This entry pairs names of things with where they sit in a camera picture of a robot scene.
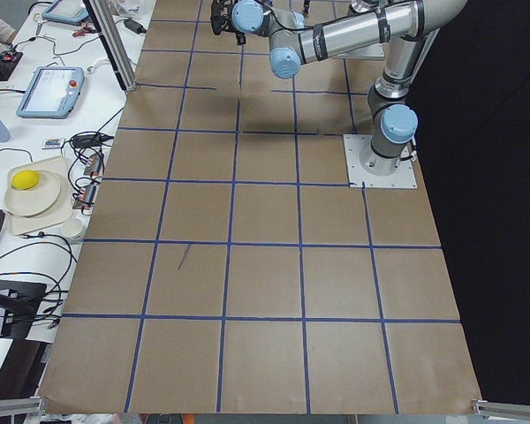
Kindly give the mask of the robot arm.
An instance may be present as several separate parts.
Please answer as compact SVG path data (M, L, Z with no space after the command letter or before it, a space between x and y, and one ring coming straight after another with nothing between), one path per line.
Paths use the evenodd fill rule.
M304 13L279 9L270 1L214 1L214 34L230 32L238 44L247 34L269 41L271 71L294 77L301 66L329 58L366 59L372 47L387 45L388 55L367 96L374 134L360 153L361 166L389 176L413 141L418 118L405 105L409 88L439 29L465 7L463 1L353 1L346 15L308 25Z

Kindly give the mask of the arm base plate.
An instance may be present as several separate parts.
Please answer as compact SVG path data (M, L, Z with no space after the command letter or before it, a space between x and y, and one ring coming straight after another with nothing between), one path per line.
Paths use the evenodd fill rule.
M382 158L371 146L368 134L345 134L344 153L350 187L416 189L413 161L407 147L400 156Z
M354 49L337 55L339 58L354 58L362 60L383 60L385 58L381 43L371 44L366 47Z

